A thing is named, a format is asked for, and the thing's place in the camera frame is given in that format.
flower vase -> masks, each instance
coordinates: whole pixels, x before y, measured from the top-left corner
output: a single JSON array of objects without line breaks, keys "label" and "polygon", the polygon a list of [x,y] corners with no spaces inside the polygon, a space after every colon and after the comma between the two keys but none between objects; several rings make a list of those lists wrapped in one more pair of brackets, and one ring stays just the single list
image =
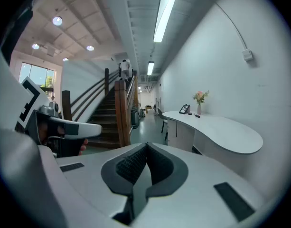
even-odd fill
[{"label": "flower vase", "polygon": [[199,104],[197,107],[197,114],[201,115],[201,104]]}]

hand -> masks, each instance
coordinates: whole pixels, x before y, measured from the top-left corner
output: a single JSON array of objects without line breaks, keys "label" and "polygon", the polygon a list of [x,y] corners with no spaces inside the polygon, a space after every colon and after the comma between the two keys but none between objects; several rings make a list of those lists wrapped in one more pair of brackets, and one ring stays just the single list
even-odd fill
[{"label": "hand", "polygon": [[[62,134],[62,135],[65,134],[64,129],[60,126],[58,126],[57,131],[59,134]],[[42,143],[46,143],[47,142],[47,123],[42,122],[38,125],[38,133],[39,133],[40,141]],[[80,148],[79,155],[82,155],[82,151],[86,150],[86,146],[85,146],[86,144],[88,144],[87,139],[84,140],[83,145]]]}]

fluorescent light fixture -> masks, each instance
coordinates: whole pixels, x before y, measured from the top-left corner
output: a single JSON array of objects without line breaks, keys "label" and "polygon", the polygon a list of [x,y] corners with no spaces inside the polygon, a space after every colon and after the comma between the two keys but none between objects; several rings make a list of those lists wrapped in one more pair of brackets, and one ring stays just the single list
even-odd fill
[{"label": "fluorescent light fixture", "polygon": [[155,62],[149,62],[149,66],[147,68],[147,75],[151,75],[153,72]]},{"label": "fluorescent light fixture", "polygon": [[[174,6],[174,3],[175,3],[175,0],[168,0],[166,6],[164,7],[165,3],[162,2],[162,0],[160,0],[158,18],[157,18],[157,22],[156,22],[156,24],[158,26],[156,27],[156,30],[155,30],[154,42],[161,42],[162,41],[166,26],[167,26],[168,21],[169,21],[170,13],[172,12],[172,9]],[[161,13],[161,11],[160,11],[161,9],[164,9],[164,10],[163,10],[163,13],[162,13],[160,20],[158,22],[159,14]]]},{"label": "fluorescent light fixture", "polygon": [[54,18],[52,19],[52,23],[53,23],[54,25],[57,25],[57,26],[61,25],[62,22],[63,22],[63,20],[62,20],[62,18],[59,17],[59,16],[54,17]]},{"label": "fluorescent light fixture", "polygon": [[86,49],[89,50],[89,51],[93,51],[94,50],[94,47],[93,46],[87,46]]},{"label": "fluorescent light fixture", "polygon": [[33,44],[33,45],[32,45],[32,48],[34,48],[35,50],[38,50],[40,47],[39,47],[38,44]]}]

white shirt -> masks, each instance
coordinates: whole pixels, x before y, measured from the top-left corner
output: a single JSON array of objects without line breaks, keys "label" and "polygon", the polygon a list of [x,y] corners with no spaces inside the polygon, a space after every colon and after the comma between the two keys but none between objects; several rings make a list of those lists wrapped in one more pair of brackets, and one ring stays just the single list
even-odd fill
[{"label": "white shirt", "polygon": [[128,68],[128,62],[121,62],[120,63],[120,68],[121,68],[121,70],[122,71],[124,71],[124,70],[129,70],[129,68]]}]

gray floor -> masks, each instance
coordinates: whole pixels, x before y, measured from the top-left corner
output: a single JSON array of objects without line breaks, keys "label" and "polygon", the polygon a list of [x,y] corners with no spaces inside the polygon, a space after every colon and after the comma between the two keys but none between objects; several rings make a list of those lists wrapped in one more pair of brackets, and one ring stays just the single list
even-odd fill
[{"label": "gray floor", "polygon": [[152,111],[145,115],[144,118],[141,118],[139,127],[132,130],[131,144],[146,142],[166,144],[164,138],[167,125],[164,125],[163,133],[161,133],[163,120],[154,116]]}]

